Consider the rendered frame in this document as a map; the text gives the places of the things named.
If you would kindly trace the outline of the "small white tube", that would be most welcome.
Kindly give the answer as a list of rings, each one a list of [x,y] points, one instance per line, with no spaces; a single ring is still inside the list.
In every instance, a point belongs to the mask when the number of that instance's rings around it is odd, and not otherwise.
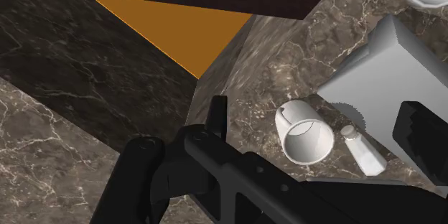
[[[344,126],[340,133],[365,176],[378,176],[386,170],[387,161],[353,125]]]

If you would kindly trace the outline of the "large grey box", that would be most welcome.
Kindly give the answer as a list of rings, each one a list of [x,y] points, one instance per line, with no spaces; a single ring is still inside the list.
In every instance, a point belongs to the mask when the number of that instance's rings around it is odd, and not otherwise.
[[[401,103],[418,101],[448,123],[448,64],[391,14],[317,93],[413,169],[392,135]]]

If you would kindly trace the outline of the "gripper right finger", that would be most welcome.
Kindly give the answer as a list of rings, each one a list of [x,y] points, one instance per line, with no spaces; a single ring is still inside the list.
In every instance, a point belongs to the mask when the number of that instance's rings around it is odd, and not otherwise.
[[[448,123],[420,102],[404,101],[392,135],[415,169],[448,195]]]

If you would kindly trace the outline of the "white cup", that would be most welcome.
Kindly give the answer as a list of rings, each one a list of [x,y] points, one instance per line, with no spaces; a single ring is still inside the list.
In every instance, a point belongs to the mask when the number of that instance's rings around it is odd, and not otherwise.
[[[295,164],[316,164],[332,151],[332,128],[304,101],[290,100],[278,107],[275,124],[283,153]]]

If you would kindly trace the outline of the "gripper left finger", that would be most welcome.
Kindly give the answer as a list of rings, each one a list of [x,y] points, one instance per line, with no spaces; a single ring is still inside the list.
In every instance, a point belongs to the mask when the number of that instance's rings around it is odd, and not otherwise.
[[[266,224],[264,212],[238,195],[232,208],[232,223],[222,216],[229,210],[221,197],[226,184],[218,171],[218,160],[225,151],[211,154],[209,161],[197,161],[185,148],[185,140],[224,142],[227,133],[228,99],[213,96],[204,124],[183,126],[175,140],[165,144],[154,136],[130,140],[120,153],[89,224],[160,224],[173,197],[191,195],[214,224]]]

